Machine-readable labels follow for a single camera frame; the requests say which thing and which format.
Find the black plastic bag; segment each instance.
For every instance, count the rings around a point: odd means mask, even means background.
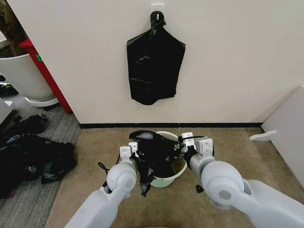
[[[0,198],[7,198],[22,181],[41,175],[47,183],[75,167],[74,146],[37,135],[20,134],[0,148]]]
[[[179,143],[152,131],[136,131],[129,138],[138,143],[138,172],[141,195],[146,196],[154,176],[166,178],[174,175],[171,162],[179,157]]]
[[[41,183],[45,184],[63,177],[76,165],[74,160],[74,145],[57,143],[52,158],[46,162],[41,175]]]
[[[46,115],[32,115],[29,118],[22,120],[22,116],[14,118],[14,125],[6,132],[6,137],[12,137],[18,134],[39,134],[42,133],[47,125],[48,118]]]
[[[163,13],[155,11],[151,29],[127,42],[131,97],[144,105],[176,94],[186,45],[170,35],[164,25]]]

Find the large white planter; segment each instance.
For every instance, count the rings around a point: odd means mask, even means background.
[[[0,72],[31,105],[43,107],[58,102],[29,54],[0,58]]]

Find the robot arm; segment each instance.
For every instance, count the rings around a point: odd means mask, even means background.
[[[191,153],[191,148],[197,152],[188,156],[187,163],[215,207],[235,207],[247,214],[257,228],[304,227],[303,204],[260,181],[245,180],[232,165],[216,161],[210,153],[211,139],[189,139],[185,144],[186,153]]]
[[[183,157],[196,175],[211,203],[220,209],[245,213],[257,228],[303,228],[304,205],[257,180],[245,180],[232,165],[217,161],[212,139],[182,134]],[[107,185],[94,191],[65,228],[109,228],[118,205],[130,197],[136,183],[137,165],[131,159],[137,143],[120,147],[122,161],[107,175]]]
[[[117,216],[118,205],[131,196],[136,184],[136,163],[130,159],[131,146],[120,147],[121,162],[107,175],[106,186],[94,191],[65,228],[109,228]]]

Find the trash bin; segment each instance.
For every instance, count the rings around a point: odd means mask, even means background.
[[[168,139],[171,140],[178,140],[178,137],[175,134],[172,134],[170,132],[156,132],[157,134],[160,134]],[[166,177],[166,178],[160,178],[155,177],[156,179],[151,182],[151,185],[156,188],[164,188],[169,186],[176,178],[182,175],[182,173],[187,168],[187,163],[182,158],[176,158],[172,163],[171,167],[174,171],[174,176],[172,177]]]

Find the carpet floor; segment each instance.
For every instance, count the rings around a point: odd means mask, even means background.
[[[41,137],[76,144],[80,127],[74,114],[67,115],[59,105],[49,111],[32,107],[21,95],[3,99],[13,101],[17,110],[14,115],[28,118],[31,115],[45,114],[48,117],[48,126],[40,134]],[[10,119],[8,126],[13,124],[12,116]],[[61,180],[41,184],[40,178],[22,182],[13,197],[0,199],[0,228],[43,228],[60,183]]]
[[[82,130],[76,145],[78,165],[62,180],[46,228],[62,228],[106,179],[97,163],[110,168],[119,147],[130,140],[134,128]],[[235,166],[245,179],[260,180],[304,203],[304,191],[271,142],[251,142],[249,136],[262,133],[260,128],[182,128],[150,129],[174,134],[193,132],[213,139],[217,160]],[[196,193],[197,182],[187,169],[170,186],[153,188],[146,198],[140,196],[139,185],[132,196],[119,206],[113,228],[253,228],[248,218],[237,211],[213,207],[206,194]]]

